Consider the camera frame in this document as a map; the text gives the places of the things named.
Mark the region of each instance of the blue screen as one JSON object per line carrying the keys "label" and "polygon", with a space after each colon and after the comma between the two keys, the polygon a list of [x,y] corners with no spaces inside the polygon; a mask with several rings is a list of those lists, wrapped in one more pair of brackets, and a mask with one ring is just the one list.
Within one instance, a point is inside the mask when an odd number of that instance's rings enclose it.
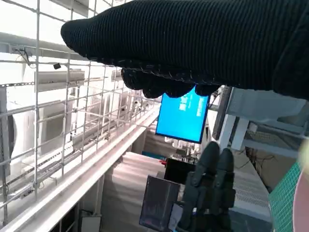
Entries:
{"label": "blue screen", "polygon": [[156,133],[166,137],[200,143],[209,97],[192,89],[181,98],[162,97]]}

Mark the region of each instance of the wall-mounted air conditioner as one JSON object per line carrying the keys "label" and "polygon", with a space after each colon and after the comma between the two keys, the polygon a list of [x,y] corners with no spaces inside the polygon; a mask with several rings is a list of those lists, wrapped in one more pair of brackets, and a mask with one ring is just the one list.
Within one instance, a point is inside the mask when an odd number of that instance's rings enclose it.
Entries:
{"label": "wall-mounted air conditioner", "polygon": [[121,70],[112,71],[112,81],[122,81]]}
{"label": "wall-mounted air conditioner", "polygon": [[[39,72],[39,92],[66,88],[67,74],[66,71]],[[84,71],[70,70],[69,87],[82,86],[84,79]]]}

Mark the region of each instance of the green cutting mat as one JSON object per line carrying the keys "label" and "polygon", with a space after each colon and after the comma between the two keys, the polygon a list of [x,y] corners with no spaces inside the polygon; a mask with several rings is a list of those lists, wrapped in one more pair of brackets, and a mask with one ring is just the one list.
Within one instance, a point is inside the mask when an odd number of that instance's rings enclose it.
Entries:
{"label": "green cutting mat", "polygon": [[293,200],[300,172],[299,164],[296,162],[269,195],[269,206],[276,232],[293,232]]}

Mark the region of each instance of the black glove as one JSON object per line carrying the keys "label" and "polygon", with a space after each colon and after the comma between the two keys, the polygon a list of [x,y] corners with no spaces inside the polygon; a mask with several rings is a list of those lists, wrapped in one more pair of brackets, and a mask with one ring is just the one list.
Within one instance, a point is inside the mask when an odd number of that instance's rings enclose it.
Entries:
{"label": "black glove", "polygon": [[67,22],[67,46],[146,97],[220,85],[309,100],[308,0],[139,0]]}

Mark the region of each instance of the monitor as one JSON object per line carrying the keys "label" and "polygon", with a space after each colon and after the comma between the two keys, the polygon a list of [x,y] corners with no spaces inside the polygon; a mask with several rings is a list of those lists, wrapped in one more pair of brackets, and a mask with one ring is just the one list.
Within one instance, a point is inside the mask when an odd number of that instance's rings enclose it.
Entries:
{"label": "monitor", "polygon": [[176,183],[148,176],[140,225],[155,231],[169,232],[169,219],[179,189],[180,185]]}
{"label": "monitor", "polygon": [[156,134],[193,143],[201,143],[209,97],[192,89],[180,98],[162,97]]}

